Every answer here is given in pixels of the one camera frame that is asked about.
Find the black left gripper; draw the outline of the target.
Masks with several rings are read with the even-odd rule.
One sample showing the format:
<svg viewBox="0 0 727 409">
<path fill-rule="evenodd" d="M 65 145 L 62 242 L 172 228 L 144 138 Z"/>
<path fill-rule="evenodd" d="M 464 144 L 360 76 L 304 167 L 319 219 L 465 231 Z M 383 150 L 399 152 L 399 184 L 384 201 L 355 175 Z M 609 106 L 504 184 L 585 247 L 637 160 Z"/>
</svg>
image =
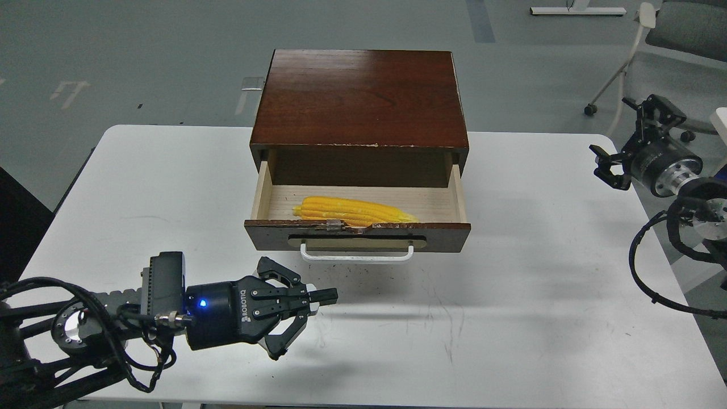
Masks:
<svg viewBox="0 0 727 409">
<path fill-rule="evenodd" d="M 268 257 L 258 261 L 257 274 L 187 288 L 187 312 L 194 319 L 186 330 L 190 349 L 260 344 L 278 360 L 306 328 L 315 303 L 338 301 L 337 289 L 309 288 L 298 273 Z"/>
</svg>

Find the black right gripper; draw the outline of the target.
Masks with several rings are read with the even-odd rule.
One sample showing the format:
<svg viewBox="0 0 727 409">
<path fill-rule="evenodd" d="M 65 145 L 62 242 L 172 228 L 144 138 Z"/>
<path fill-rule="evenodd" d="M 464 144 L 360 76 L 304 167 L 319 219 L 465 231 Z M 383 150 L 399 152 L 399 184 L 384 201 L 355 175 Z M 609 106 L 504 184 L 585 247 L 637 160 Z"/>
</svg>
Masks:
<svg viewBox="0 0 727 409">
<path fill-rule="evenodd" d="M 669 136 L 670 129 L 683 124 L 687 116 L 660 95 L 649 95 L 639 104 L 633 98 L 622 101 L 637 114 L 634 132 L 615 155 L 589 145 L 596 155 L 593 174 L 611 189 L 623 191 L 630 189 L 632 176 L 662 198 L 675 196 L 685 183 L 698 179 L 702 159 Z M 626 173 L 614 174 L 611 168 L 618 165 L 623 165 Z"/>
</svg>

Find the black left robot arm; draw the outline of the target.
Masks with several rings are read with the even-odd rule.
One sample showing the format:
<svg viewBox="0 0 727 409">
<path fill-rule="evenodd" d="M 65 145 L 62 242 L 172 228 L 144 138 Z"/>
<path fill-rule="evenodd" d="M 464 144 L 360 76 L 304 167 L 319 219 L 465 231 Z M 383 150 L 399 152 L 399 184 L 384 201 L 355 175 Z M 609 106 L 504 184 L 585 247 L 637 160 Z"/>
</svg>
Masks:
<svg viewBox="0 0 727 409">
<path fill-rule="evenodd" d="M 159 253 L 139 289 L 93 293 L 49 277 L 2 286 L 2 407 L 53 408 L 126 380 L 143 393 L 190 349 L 260 344 L 286 354 L 336 289 L 304 284 L 267 257 L 237 281 L 185 285 L 180 252 Z"/>
</svg>

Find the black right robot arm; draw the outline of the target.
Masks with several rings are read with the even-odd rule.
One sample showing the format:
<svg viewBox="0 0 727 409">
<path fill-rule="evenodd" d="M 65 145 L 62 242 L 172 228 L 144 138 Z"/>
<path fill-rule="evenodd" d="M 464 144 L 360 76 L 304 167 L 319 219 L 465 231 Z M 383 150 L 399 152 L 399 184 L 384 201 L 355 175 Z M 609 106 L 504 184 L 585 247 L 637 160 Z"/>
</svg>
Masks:
<svg viewBox="0 0 727 409">
<path fill-rule="evenodd" d="M 672 198 L 667 237 L 682 256 L 675 276 L 686 292 L 712 276 L 708 270 L 688 272 L 689 261 L 725 269 L 725 179 L 704 176 L 702 159 L 671 137 L 686 115 L 667 98 L 622 101 L 636 112 L 634 132 L 615 155 L 590 145 L 596 155 L 593 173 L 613 189 L 628 190 L 637 181 L 655 197 Z"/>
</svg>

